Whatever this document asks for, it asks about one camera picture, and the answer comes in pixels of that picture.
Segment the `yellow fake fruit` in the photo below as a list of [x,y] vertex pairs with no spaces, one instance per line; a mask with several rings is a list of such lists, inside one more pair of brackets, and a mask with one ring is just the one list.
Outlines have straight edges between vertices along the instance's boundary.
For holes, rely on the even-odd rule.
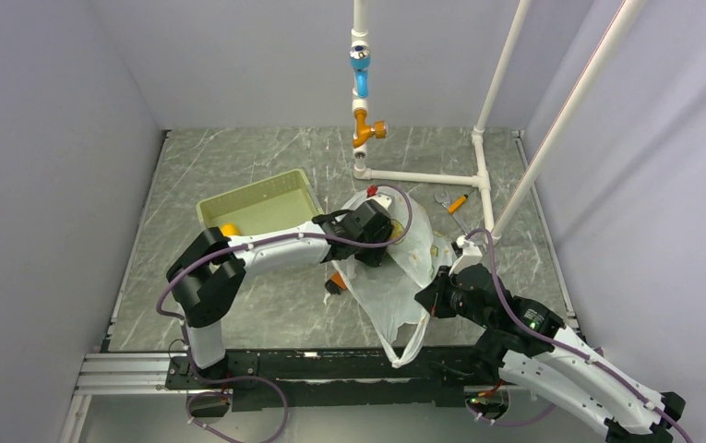
[[241,232],[239,228],[232,223],[225,223],[220,226],[221,233],[226,237],[240,236]]

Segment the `white plastic bag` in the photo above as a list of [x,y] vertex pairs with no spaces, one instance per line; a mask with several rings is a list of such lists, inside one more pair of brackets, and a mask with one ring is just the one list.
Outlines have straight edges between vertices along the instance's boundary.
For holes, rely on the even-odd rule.
[[376,195],[389,198],[391,236],[400,240],[387,247],[378,267],[353,257],[333,266],[369,316],[390,364],[400,368],[420,353],[429,323],[429,312],[414,297],[440,267],[452,265],[456,255],[450,241],[434,231],[419,203],[389,186],[380,186]]

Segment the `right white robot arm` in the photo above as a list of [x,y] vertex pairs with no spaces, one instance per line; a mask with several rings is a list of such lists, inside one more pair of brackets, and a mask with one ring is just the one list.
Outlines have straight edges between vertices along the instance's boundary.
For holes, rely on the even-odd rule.
[[684,411],[607,362],[547,306],[513,296],[481,264],[443,266],[415,297],[431,316],[463,317],[484,332],[470,352],[475,379],[517,384],[573,414],[607,442],[671,442]]

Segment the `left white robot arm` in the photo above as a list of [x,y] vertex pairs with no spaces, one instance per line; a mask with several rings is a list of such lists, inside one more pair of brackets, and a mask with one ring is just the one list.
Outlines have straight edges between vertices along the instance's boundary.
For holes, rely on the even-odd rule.
[[226,235],[219,227],[204,230],[166,271],[169,295],[181,308],[176,316],[193,358],[190,376],[205,388],[224,380],[221,324],[247,279],[349,257],[379,266],[392,243],[392,203],[391,197],[376,194],[351,209],[320,214],[273,233]]

